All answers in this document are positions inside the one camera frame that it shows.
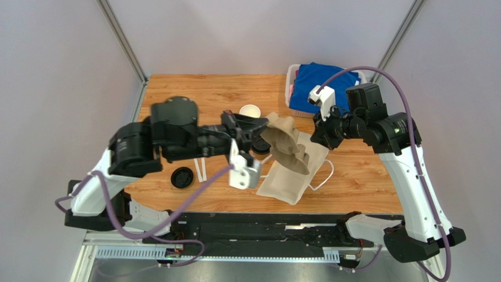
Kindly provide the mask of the paper coffee cup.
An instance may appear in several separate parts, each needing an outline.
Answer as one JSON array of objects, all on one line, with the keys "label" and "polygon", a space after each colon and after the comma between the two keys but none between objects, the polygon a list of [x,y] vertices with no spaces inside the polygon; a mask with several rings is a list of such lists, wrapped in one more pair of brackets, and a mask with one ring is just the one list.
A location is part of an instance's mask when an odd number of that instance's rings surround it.
[{"label": "paper coffee cup", "polygon": [[251,151],[256,159],[262,161],[270,154],[270,144],[259,136],[253,139]]},{"label": "paper coffee cup", "polygon": [[251,118],[259,118],[261,117],[261,110],[256,105],[245,105],[241,107],[239,114]]}]

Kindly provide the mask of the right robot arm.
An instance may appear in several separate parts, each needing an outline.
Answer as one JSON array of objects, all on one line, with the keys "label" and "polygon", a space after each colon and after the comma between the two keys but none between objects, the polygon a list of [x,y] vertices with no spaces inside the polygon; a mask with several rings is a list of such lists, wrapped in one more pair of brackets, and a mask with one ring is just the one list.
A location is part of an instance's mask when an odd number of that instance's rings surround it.
[{"label": "right robot arm", "polygon": [[401,263],[427,260],[446,246],[466,240],[464,230],[445,216],[426,174],[419,131],[405,113],[389,115],[378,85],[347,88],[349,110],[336,105],[335,91],[315,86],[309,102],[319,106],[311,141],[337,148],[343,140],[361,139],[388,171],[403,209],[403,220],[385,220],[351,212],[336,222],[342,243],[357,239],[385,246]]}]

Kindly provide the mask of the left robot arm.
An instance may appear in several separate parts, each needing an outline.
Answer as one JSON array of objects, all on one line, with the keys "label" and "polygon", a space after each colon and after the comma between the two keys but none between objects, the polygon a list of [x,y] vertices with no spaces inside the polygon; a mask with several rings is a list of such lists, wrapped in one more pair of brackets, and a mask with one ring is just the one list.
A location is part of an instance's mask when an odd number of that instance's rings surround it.
[{"label": "left robot arm", "polygon": [[229,185],[237,189],[256,187],[262,165],[249,152],[253,140],[265,130],[267,118],[226,110],[220,124],[201,126],[198,116],[192,99],[174,96],[153,104],[145,120],[121,127],[86,177],[69,182],[66,199],[71,205],[64,210],[64,224],[93,231],[116,230],[134,240],[168,234],[193,197],[168,212],[143,206],[124,191],[147,174],[160,172],[162,160],[172,163],[225,156],[228,165],[216,176],[227,174]]}]

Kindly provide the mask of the grey pulp cup carrier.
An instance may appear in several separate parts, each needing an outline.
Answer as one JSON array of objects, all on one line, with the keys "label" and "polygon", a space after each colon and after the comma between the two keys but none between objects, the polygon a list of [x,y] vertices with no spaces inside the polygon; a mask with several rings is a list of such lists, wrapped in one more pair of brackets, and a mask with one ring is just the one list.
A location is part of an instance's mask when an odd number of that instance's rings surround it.
[{"label": "grey pulp cup carrier", "polygon": [[266,129],[261,138],[270,145],[270,153],[283,167],[302,175],[309,174],[309,155],[306,147],[298,143],[300,131],[292,117],[280,117],[272,112],[267,115]]}]

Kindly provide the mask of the brown paper bag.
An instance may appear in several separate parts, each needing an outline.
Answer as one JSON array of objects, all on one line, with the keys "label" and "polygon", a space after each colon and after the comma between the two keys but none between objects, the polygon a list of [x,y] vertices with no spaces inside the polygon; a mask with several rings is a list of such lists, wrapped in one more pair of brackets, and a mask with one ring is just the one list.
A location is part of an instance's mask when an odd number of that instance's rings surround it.
[{"label": "brown paper bag", "polygon": [[[293,172],[275,161],[268,174],[263,177],[263,182],[256,192],[258,196],[271,197],[295,205],[306,189],[310,188],[315,191],[332,177],[335,167],[326,158],[329,150],[317,143],[312,143],[310,137],[311,135],[301,132],[298,139],[299,144],[306,146],[306,153],[309,155],[309,174]],[[322,183],[313,187],[311,181],[325,163],[331,166],[330,174]]]}]

